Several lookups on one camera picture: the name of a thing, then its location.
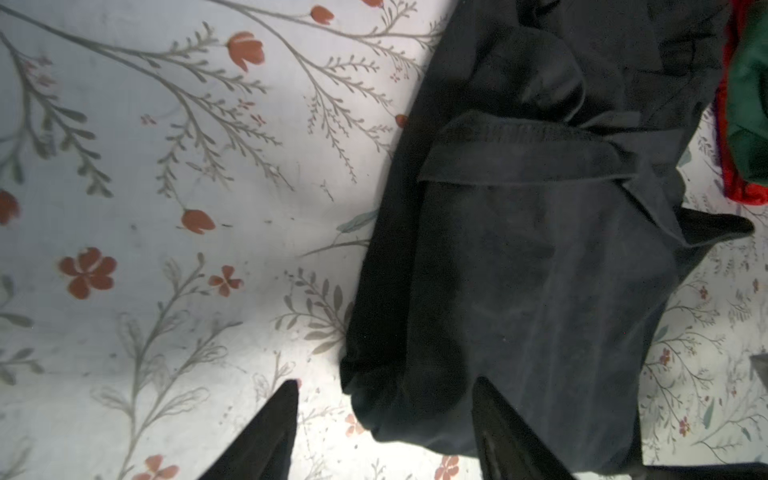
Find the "black t-shirt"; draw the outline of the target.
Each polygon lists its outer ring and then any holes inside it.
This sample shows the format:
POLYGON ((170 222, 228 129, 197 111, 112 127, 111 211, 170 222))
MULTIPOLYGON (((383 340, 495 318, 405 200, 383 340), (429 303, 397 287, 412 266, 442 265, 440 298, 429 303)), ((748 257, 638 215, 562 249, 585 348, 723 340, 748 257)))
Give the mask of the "black t-shirt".
POLYGON ((573 472, 638 449, 672 293, 750 221, 684 207, 725 1, 462 1, 393 156, 340 364, 379 442, 475 455, 489 379, 573 472))

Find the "folded red t-shirt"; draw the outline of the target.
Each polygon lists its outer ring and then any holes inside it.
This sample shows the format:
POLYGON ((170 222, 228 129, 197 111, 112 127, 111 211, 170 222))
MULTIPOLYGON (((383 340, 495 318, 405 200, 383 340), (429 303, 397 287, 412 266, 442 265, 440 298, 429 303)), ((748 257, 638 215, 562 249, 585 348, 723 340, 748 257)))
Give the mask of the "folded red t-shirt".
POLYGON ((726 101, 728 86, 728 68, 740 43, 746 25, 747 13, 752 0, 734 0, 730 2, 731 16, 726 25, 726 44, 723 49, 723 78, 717 88, 714 100, 716 135, 720 166, 723 180, 723 193, 726 198, 740 204, 761 206, 767 204, 767 188, 744 180, 734 164, 727 140, 726 101))

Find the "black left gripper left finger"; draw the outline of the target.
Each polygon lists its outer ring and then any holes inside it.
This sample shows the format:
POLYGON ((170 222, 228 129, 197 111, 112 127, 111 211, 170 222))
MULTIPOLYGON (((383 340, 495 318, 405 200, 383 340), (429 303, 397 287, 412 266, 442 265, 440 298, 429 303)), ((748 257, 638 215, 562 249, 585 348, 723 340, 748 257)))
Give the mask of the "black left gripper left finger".
POLYGON ((200 480, 286 480, 297 433, 299 387, 286 380, 200 480))

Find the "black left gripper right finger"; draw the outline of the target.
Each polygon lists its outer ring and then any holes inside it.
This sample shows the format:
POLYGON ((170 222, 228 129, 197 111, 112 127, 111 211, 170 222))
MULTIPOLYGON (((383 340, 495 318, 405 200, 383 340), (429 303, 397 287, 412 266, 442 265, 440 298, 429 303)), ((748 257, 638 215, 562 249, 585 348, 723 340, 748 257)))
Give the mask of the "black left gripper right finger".
POLYGON ((573 480, 504 396, 485 377, 472 388, 472 422, 485 480, 573 480))

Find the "folded green t-shirt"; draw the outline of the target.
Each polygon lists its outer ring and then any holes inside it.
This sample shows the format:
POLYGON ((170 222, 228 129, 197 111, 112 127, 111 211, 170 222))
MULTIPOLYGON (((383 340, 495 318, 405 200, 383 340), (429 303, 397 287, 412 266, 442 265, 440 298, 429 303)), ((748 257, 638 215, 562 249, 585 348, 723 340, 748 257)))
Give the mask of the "folded green t-shirt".
POLYGON ((767 3, 746 10, 731 58, 727 86, 727 140, 740 176, 767 185, 767 3))

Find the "floral table mat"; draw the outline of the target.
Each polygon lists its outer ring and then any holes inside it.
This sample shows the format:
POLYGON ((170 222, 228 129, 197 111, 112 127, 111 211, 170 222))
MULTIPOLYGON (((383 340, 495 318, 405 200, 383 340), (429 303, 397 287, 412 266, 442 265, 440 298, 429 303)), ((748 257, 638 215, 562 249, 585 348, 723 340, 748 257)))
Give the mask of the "floral table mat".
MULTIPOLYGON (((477 479, 379 442, 340 380, 417 94, 462 1, 1 5, 1 475, 195 479, 286 380, 294 479, 477 479)), ((670 296, 632 466, 767 467, 767 212, 722 193, 711 105, 685 208, 742 217, 670 296)))

